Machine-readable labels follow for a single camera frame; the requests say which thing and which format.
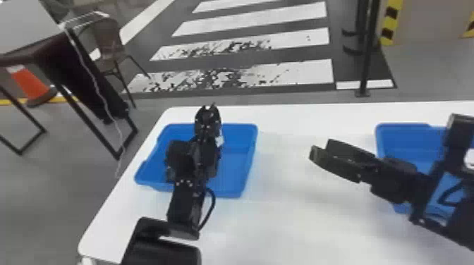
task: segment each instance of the chair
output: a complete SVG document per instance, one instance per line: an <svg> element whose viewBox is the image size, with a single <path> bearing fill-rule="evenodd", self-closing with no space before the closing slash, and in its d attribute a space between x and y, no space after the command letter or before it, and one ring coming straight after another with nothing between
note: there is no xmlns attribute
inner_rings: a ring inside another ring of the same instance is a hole
<svg viewBox="0 0 474 265"><path fill-rule="evenodd" d="M137 108L127 84L123 79L119 64L126 59L130 59L143 72L143 75L150 80L152 78L131 55L125 52L125 47L120 39L119 23L116 20L113 18L104 18L91 24L90 27L92 28L92 34L100 51L100 58L95 61L95 64L105 76L113 75L120 80L133 107Z"/></svg>

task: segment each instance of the blue bin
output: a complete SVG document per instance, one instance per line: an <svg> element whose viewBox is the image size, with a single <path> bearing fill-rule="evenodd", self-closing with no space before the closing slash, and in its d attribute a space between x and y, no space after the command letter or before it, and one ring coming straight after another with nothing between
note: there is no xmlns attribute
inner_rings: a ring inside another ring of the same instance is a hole
<svg viewBox="0 0 474 265"><path fill-rule="evenodd" d="M225 123L222 126L224 144L219 169L207 186L217 197L240 197L247 183L252 166L258 129L254 124ZM157 139L150 156L135 174L135 182L159 191L170 192L173 185L165 182L164 158L168 143L172 140L188 141L194 135L194 124L170 124Z"/></svg>
<svg viewBox="0 0 474 265"><path fill-rule="evenodd" d="M375 129L377 155L382 158L391 156L415 164L418 171L429 174L435 161L444 157L443 135L445 127L432 127L425 123L382 123ZM449 220L454 207L440 205L437 200L441 194L459 183L459 179L445 173L425 210L426 216L433 219ZM463 191L449 196L450 202L459 202ZM394 205L400 214L410 214L409 203Z"/></svg>

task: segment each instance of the white painted stripe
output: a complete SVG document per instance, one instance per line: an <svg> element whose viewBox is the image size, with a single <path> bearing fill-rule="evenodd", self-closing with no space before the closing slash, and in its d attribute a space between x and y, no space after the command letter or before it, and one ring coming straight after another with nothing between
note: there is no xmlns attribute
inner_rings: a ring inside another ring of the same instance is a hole
<svg viewBox="0 0 474 265"><path fill-rule="evenodd" d="M259 3L275 2L279 0L212 0L203 1L193 11L193 13L214 11L219 9L233 8L237 6L248 6Z"/></svg>
<svg viewBox="0 0 474 265"><path fill-rule="evenodd" d="M179 26L179 28L173 33L173 36L233 30L242 27L255 27L259 25L270 25L305 19L325 18L326 15L326 3L316 2L312 4L242 13L238 15L186 21Z"/></svg>
<svg viewBox="0 0 474 265"><path fill-rule="evenodd" d="M150 22L173 3L173 1L174 0L156 0L136 17L128 21L128 23L120 29L120 38L122 39L123 45L127 44L134 36L150 24ZM89 56L92 60L97 60L100 57L99 49L92 51Z"/></svg>
<svg viewBox="0 0 474 265"><path fill-rule="evenodd" d="M276 50L327 44L329 44L329 29L323 27L314 30L299 30L235 39L221 39L211 42L163 46L150 60L173 60L219 54L235 54L242 51Z"/></svg>
<svg viewBox="0 0 474 265"><path fill-rule="evenodd" d="M131 92L225 90L226 88L327 84L334 82L332 60L274 63L249 68L214 68L136 75L128 85Z"/></svg>
<svg viewBox="0 0 474 265"><path fill-rule="evenodd" d="M337 82L336 88L338 90L356 90L360 87L360 81L345 81ZM394 82L391 79L369 80L367 88L390 88L394 87Z"/></svg>

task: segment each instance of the cable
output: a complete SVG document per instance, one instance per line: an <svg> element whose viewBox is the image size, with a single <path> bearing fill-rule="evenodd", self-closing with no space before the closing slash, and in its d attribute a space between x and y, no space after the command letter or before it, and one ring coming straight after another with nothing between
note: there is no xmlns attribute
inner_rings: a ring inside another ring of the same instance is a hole
<svg viewBox="0 0 474 265"><path fill-rule="evenodd" d="M95 79L95 76L92 74L90 69L85 65L84 58L80 54L80 51L77 48L77 46L74 42L74 39L69 35L69 31L66 28L64 28L63 31L64 31L64 33L66 33L66 36L69 38L69 42L72 44L75 52L78 54L80 64L83 66L83 68L87 71L90 78L92 79L92 82L94 83L94 87L95 87L95 93L97 94L97 96L99 96L99 98L102 100L102 103L104 104L105 113L114 122L115 128L117 129L118 140L119 140L121 148L122 148L122 152L120 153L120 157L118 158L118 162L117 162L117 167L115 169L115 178L119 178L119 171L120 171L120 167L122 165L123 154L125 154L125 151L126 151L125 146L123 146L123 133L120 130L119 123L117 123L116 119L110 113L109 104L107 103L107 100L105 99L105 97L102 96L102 94L100 93L100 89L99 89L99 85L97 84L97 80Z"/></svg>
<svg viewBox="0 0 474 265"><path fill-rule="evenodd" d="M208 187L206 187L206 192L211 195L211 207L209 207L206 216L202 220L202 223L199 225L199 231L201 231L201 229L206 225L207 220L209 220L209 217L211 216L211 213L214 210L214 207L216 206L216 195L214 194L214 192Z"/></svg>
<svg viewBox="0 0 474 265"><path fill-rule="evenodd" d="M445 190L441 196L439 196L438 204L449 206L449 207L457 207L459 202L448 202L448 197L451 196L453 193L461 190L463 188L463 183L460 182L453 187Z"/></svg>

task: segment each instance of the gray floor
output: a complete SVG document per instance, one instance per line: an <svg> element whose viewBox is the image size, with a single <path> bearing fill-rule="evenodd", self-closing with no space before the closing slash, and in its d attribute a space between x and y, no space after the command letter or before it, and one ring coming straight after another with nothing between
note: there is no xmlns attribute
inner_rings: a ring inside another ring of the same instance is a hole
<svg viewBox="0 0 474 265"><path fill-rule="evenodd" d="M341 91L138 100L132 118L140 133L121 171L172 106L474 99L474 39L389 47L385 54L399 89L373 90L367 99ZM2 135L19 144L34 133L14 107L0 108ZM116 161L67 104L32 113L49 133L22 157L0 146L0 263L74 264L80 236L116 183ZM113 127L102 129L116 138Z"/></svg>

